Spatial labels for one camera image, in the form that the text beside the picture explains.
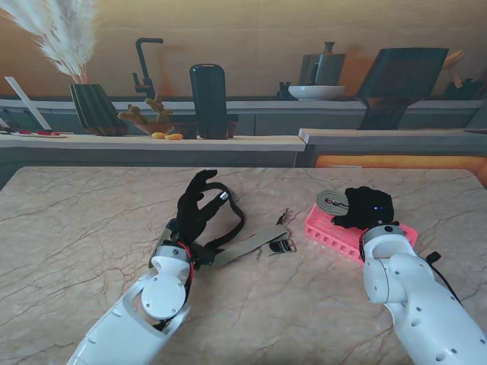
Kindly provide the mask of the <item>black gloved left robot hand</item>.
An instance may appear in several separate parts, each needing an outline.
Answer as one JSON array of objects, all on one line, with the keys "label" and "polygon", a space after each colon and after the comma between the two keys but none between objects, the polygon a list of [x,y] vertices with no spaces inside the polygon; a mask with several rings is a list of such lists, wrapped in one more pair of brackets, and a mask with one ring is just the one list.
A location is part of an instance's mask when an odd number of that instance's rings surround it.
[{"label": "black gloved left robot hand", "polygon": [[177,241],[191,245],[206,228],[207,222],[213,218],[220,207],[228,200],[229,195],[221,192],[207,205],[199,209],[198,202],[204,198],[202,190],[209,179],[217,175],[217,170],[202,170],[191,180],[184,194],[177,203],[177,216],[174,233]]}]

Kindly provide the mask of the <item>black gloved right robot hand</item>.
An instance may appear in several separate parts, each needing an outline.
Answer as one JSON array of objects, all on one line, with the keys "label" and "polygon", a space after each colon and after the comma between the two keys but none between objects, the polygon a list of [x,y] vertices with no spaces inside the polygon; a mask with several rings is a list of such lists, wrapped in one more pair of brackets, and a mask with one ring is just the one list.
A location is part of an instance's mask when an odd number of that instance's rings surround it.
[{"label": "black gloved right robot hand", "polygon": [[349,208],[347,214],[335,216],[331,220],[336,226],[366,230],[394,221],[393,200],[385,192],[361,186],[347,188],[345,197]]}]

